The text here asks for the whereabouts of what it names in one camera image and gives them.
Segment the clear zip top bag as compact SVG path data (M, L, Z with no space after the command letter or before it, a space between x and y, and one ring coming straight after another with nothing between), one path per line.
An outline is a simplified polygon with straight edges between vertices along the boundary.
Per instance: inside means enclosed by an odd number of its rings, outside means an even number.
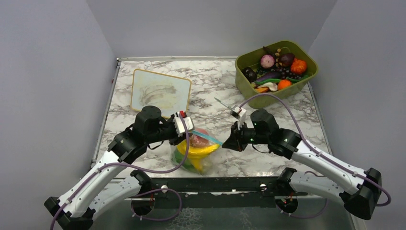
M182 161L182 168L192 173L206 174L211 166L210 155L217 151L222 142L218 140L209 130L195 128L190 133L189 145L186 140L172 147L172 162L176 165Z

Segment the green lettuce leaf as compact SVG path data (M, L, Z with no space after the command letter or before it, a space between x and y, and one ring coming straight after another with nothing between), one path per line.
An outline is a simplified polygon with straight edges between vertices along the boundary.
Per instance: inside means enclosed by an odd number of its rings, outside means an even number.
M182 154L178 151L178 149L175 149L175 150L173 151L173 154L172 154L172 161L173 161L175 164L180 164L183 159L184 159L184 155L182 155ZM186 160L184 161L184 163L182 164L181 167L182 167L183 169L189 171L189 172L192 172L192 173L198 173L198 172L199 172L199 171L193 166L193 164L191 163L191 161L190 161L189 159L186 159Z

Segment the pink peach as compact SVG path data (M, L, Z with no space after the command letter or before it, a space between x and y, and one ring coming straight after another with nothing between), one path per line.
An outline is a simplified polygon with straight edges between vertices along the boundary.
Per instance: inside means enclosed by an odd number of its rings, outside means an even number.
M202 128L196 128L195 131L204 134L204 135L209 135L208 131ZM207 146L211 145L211 142L203 137L200 137L196 134L192 134L190 136L190 145L194 148L204 148Z

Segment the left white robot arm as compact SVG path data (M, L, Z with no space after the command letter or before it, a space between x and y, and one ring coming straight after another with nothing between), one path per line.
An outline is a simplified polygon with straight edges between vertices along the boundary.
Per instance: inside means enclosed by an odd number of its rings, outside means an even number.
M88 230L115 203L131 195L148 195L151 185L146 173L171 173L183 162L165 171L142 168L133 162L146 153L150 144L168 140L176 145L188 140L192 130L193 121L183 111L165 119L159 108L143 107L134 123L113 138L103 156L76 185L45 201L44 206L53 216L49 228L59 224L64 230Z

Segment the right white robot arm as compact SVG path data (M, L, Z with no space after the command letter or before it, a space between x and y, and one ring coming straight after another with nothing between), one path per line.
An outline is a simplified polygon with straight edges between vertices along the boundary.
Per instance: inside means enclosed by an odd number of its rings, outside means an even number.
M274 116L264 109L250 116L250 128L240 117L231 126L224 149L244 151L247 145L267 145L269 152L304 164L322 176L307 175L286 168L276 182L282 195L305 192L342 204L352 215L370 220L382 194L382 175L375 168L364 170L325 153L293 130L280 128Z

